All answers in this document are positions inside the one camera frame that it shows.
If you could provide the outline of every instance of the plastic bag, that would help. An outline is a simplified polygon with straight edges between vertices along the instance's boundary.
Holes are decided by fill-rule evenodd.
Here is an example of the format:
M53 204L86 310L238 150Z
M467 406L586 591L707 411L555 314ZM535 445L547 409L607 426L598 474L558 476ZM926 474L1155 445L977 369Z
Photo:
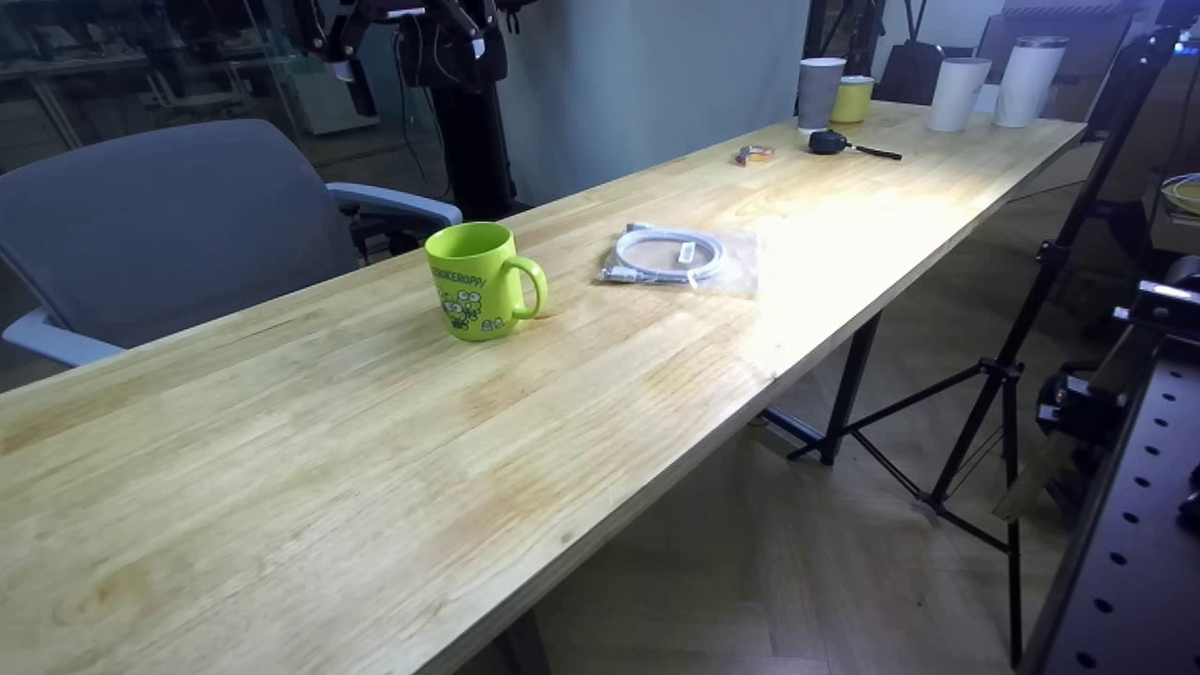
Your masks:
M630 221L598 255L597 284L685 284L755 295L758 255L748 238Z

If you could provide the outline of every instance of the table leg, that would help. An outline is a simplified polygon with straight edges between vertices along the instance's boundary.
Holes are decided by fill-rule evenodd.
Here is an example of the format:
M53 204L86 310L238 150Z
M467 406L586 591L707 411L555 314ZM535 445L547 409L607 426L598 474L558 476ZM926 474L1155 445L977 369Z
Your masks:
M506 626L496 638L496 650L510 675L552 675L532 610L526 610L513 626Z
M831 464L840 440L846 435L846 419L853 411L853 396L857 396L857 383L862 383L862 371L871 359L875 335L877 335L877 314L871 324L862 324L852 336L852 353L840 371L831 411L827 411L827 423L821 435L807 431L800 419L788 419L777 409L765 409L768 423L782 426L788 435L795 435L802 441L792 456L800 456L807 451L821 451L821 464Z

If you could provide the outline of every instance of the office chair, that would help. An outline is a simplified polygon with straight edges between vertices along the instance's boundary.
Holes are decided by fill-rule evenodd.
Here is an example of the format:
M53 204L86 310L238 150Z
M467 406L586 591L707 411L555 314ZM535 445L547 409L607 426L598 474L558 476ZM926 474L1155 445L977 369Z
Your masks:
M263 120L141 133L22 164L0 175L0 259L41 309L3 340L90 364L350 273L363 250L340 206L425 238L460 221L451 204L323 184Z

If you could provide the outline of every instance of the green mug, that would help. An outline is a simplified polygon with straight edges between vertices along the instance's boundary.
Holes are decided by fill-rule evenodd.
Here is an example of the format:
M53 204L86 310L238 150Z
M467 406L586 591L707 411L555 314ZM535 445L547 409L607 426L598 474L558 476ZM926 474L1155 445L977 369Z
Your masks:
M460 340L506 336L552 304L547 273L517 255L513 234L496 221L440 229L425 239L425 259Z

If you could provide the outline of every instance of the wooden table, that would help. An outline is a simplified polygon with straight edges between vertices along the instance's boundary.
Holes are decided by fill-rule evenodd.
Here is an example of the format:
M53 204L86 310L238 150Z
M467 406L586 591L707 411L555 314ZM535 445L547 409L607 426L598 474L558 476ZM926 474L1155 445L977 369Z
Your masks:
M455 340L403 255L0 396L3 671L463 659L1075 133L778 125L510 216L555 284L510 340ZM635 216L755 238L758 295L593 284Z

